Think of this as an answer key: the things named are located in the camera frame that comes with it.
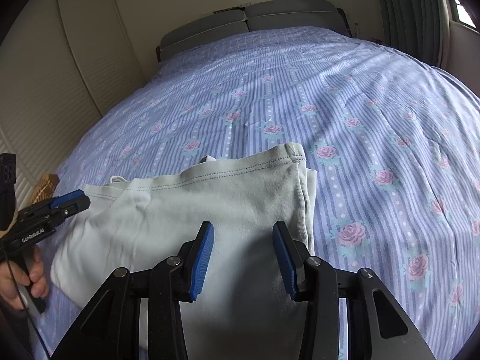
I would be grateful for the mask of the person's left hand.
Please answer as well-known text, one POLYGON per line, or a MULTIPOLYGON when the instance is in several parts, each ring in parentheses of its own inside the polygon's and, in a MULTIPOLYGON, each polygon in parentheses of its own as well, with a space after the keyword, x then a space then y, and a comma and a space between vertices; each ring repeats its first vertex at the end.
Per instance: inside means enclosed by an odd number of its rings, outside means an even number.
POLYGON ((44 264, 41 259, 40 248, 35 245, 32 249, 32 265, 28 274, 15 262, 2 262, 0 281, 1 298, 13 310, 21 311, 24 308, 15 284, 23 286, 29 286, 32 284, 32 296, 35 298, 45 298, 49 292, 49 285, 44 272, 44 264))

